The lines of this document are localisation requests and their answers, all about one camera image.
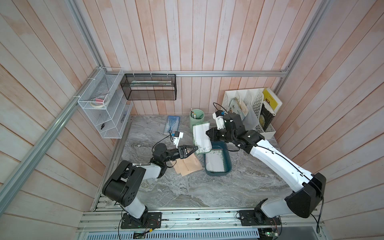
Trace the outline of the dark teal storage box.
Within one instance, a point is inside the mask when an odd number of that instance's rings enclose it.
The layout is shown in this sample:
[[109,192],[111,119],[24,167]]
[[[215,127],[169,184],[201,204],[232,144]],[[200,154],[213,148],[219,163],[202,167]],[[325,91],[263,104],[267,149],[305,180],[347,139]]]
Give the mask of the dark teal storage box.
[[227,145],[223,142],[211,142],[211,144],[211,151],[204,154],[205,171],[212,177],[225,176],[232,170]]

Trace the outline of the brown stationery paper sheet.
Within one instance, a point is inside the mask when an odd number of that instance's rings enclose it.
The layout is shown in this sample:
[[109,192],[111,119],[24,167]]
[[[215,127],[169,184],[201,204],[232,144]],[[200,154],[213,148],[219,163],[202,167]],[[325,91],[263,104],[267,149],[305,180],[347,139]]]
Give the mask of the brown stationery paper sheet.
[[203,169],[200,161],[195,154],[192,154],[186,159],[177,160],[174,165],[174,169],[177,174],[181,174],[183,177],[191,173],[200,171]]

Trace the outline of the green bordered white paper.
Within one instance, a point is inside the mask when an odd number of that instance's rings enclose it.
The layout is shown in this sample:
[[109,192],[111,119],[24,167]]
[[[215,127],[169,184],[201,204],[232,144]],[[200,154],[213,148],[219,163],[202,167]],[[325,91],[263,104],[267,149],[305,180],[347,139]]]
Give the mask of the green bordered white paper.
[[193,143],[198,149],[196,155],[209,153],[212,150],[212,143],[206,131],[210,129],[210,123],[204,122],[193,126]]

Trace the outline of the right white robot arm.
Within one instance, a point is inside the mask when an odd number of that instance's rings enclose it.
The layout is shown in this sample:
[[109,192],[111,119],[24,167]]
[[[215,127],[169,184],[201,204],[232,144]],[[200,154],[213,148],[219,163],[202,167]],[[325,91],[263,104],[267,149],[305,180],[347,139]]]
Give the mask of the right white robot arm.
[[286,214],[308,218],[317,205],[323,203],[327,181],[325,176],[303,169],[274,148],[263,135],[255,130],[246,130],[240,115],[216,111],[213,118],[216,127],[206,131],[211,141],[232,143],[259,159],[292,190],[286,197],[264,199],[258,203],[254,210],[256,222],[263,223],[266,219]]

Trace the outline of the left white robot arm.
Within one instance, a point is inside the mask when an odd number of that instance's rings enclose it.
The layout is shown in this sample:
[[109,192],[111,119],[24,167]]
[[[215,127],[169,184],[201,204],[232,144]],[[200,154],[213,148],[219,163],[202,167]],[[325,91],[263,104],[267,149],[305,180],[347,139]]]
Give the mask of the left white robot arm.
[[168,149],[165,144],[158,143],[148,164],[135,165],[122,161],[105,182],[102,194],[122,206],[130,217],[140,219],[146,211],[146,206],[137,198],[142,181],[162,177],[170,168],[167,162],[186,159],[198,149],[188,145]]

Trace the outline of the mint green pen cup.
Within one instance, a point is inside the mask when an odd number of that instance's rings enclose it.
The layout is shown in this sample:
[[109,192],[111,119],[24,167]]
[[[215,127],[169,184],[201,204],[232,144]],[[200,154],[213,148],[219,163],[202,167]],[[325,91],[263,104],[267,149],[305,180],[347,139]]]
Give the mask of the mint green pen cup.
[[193,129],[194,125],[204,122],[205,113],[200,109],[192,109],[190,111],[190,129]]

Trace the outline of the blue packaged item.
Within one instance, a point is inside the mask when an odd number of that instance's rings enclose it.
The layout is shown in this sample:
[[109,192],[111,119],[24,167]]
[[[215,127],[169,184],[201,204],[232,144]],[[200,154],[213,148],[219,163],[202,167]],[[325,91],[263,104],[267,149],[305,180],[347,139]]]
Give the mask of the blue packaged item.
[[168,135],[171,133],[172,135],[179,130],[180,124],[179,116],[168,116],[165,124],[164,134]]

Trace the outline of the illustrated booklet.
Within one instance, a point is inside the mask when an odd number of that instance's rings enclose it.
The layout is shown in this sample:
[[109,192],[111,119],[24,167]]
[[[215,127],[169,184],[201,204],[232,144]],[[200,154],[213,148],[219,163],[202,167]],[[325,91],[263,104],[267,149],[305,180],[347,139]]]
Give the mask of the illustrated booklet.
[[229,113],[236,113],[240,116],[241,120],[244,120],[249,113],[249,109],[239,97],[236,97],[230,101]]

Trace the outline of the white plastic file organizer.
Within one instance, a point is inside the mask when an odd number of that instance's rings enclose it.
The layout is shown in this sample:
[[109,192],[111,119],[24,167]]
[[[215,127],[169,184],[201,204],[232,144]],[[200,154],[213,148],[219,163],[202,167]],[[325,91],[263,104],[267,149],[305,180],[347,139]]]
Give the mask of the white plastic file organizer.
[[264,89],[261,88],[225,91],[222,106],[226,110],[230,110],[233,99],[241,100],[249,110],[248,114],[243,119],[243,124],[245,125],[246,130],[256,130],[269,140],[274,137],[276,131],[271,124],[264,130],[259,122],[264,100],[263,90]]

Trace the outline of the yellow book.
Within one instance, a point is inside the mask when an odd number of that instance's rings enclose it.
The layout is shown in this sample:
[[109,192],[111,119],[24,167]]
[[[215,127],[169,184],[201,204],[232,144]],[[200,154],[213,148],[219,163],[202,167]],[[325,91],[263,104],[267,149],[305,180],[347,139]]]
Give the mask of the yellow book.
[[283,102],[278,98],[278,96],[270,89],[265,88],[263,90],[264,101],[266,101],[270,107],[274,110],[275,113],[279,111]]

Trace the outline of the tape roll on shelf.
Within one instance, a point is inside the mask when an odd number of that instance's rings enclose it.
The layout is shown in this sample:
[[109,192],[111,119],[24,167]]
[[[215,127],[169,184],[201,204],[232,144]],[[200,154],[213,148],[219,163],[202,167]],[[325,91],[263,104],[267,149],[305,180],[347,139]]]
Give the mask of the tape roll on shelf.
[[90,105],[92,108],[104,108],[104,107],[107,107],[108,104],[109,104],[110,100],[108,97],[106,97],[105,99],[101,99],[101,98],[94,98],[90,101]]

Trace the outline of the aluminium rail frame front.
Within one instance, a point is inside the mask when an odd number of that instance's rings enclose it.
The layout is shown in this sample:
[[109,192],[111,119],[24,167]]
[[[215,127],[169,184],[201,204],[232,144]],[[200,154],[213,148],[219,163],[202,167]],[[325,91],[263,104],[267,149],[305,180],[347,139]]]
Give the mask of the aluminium rail frame front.
[[[192,210],[160,210],[162,212],[161,227],[158,231],[176,230],[207,230],[207,229],[244,229],[239,219],[240,209],[192,209]],[[271,221],[266,227],[316,227],[315,220],[320,209],[313,211],[306,219],[294,214],[279,217],[281,224]],[[121,210],[85,212],[81,217],[76,234],[93,232],[125,232],[118,228],[121,220]]]

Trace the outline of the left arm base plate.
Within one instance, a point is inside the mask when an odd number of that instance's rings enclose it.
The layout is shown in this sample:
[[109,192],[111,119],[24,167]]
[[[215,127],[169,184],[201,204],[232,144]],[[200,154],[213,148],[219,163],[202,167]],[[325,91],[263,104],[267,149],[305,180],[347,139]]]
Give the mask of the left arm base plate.
[[125,213],[121,222],[121,229],[157,229],[161,227],[161,222],[162,212],[144,212],[139,219]]

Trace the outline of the black mesh wall basket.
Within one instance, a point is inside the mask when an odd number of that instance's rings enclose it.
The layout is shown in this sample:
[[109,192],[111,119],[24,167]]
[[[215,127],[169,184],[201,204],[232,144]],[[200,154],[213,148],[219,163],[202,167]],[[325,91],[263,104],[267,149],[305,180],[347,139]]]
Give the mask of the black mesh wall basket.
[[129,101],[175,101],[176,76],[171,74],[125,74],[120,82]]

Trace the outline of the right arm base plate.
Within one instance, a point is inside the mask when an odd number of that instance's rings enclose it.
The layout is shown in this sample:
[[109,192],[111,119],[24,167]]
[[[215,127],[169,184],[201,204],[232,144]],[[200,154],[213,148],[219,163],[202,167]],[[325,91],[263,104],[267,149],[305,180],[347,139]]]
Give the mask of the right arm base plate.
[[268,218],[264,213],[257,210],[241,210],[236,214],[242,226],[280,226],[280,217]]

